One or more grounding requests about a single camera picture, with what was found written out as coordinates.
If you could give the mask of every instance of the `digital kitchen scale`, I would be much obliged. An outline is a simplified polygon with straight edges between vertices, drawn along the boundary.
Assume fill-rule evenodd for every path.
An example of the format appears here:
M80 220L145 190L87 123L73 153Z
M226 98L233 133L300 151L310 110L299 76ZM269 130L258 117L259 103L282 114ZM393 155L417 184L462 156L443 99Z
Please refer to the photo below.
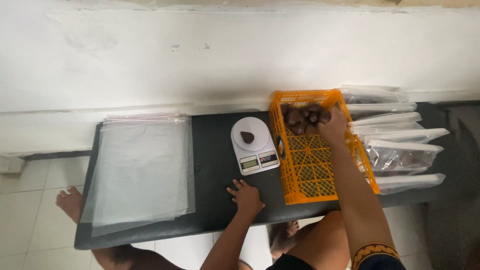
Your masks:
M246 143L241 132L253 134L253 141ZM233 125L230 135L242 175L263 172L280 165L272 137L262 120L255 117L240 119Z

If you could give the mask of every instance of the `clear plastic bag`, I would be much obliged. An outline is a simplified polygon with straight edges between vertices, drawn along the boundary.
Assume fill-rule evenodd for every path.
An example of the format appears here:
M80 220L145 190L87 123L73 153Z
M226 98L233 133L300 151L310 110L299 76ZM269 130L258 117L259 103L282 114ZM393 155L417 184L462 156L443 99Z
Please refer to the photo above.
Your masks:
M427 170L443 147L370 140L366 150L374 172L407 171L415 174Z
M406 112L406 113L391 113L388 115L370 117L368 119L352 121L348 124L350 126L361 126L361 125L373 125L373 124L417 122L420 120L421 120L420 114L414 111L414 112Z
M352 119L359 120L366 117L379 116L388 112L403 113L417 109L417 104L409 103L380 103L380 104L348 104L348 112Z
M396 88L388 86L352 85L342 85L340 88L346 104L408 102L408 96L406 94L392 90L396 90Z
M366 133L377 133L377 132L389 132L389 131L399 131L399 130L418 130L424 129L417 122L403 122L395 124L373 124L373 125L361 125L353 126L350 128L352 134L362 135Z
M429 141L447 135L450 132L444 128L401 130L390 132L367 133L360 136L362 142L370 140L382 140L395 143L419 143L425 144Z
M375 181L380 189L380 194L388 195L409 190L411 188L433 187L441 184L444 179L444 174L436 173L410 176L376 177Z
M92 236L195 212L191 119L109 117L80 222Z

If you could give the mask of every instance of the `person's hand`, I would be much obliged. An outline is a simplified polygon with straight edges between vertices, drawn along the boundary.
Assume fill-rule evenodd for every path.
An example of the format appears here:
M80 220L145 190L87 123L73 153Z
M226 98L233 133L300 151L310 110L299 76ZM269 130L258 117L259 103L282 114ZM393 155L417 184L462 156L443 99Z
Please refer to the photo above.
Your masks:
M265 204L260 201L258 189L248 185L243 180L238 182L236 179L233 179L233 184L237 187L238 191L235 191L229 187L227 187L227 191L234 196L232 200L237 203L239 208L238 211L255 217L260 210L265 207Z
M318 123L318 132L330 148L345 145L345 130L347 120L342 112L335 107L330 109L331 119L328 123Z

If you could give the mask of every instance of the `plastic crate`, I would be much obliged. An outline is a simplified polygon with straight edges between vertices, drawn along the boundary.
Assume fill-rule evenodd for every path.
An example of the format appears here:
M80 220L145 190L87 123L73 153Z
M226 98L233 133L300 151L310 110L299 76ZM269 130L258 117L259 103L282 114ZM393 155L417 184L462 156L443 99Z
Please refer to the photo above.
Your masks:
M333 183L330 148L320 135L307 138L285 128L280 104L301 107L317 102L324 108L340 109L348 122L352 121L342 94L337 89L313 91L278 91L274 93L268 113L280 159L280 178L286 204L337 200ZM284 151L279 145L283 142ZM380 190L370 168L365 150L357 135L345 132L345 142L353 159L375 194Z

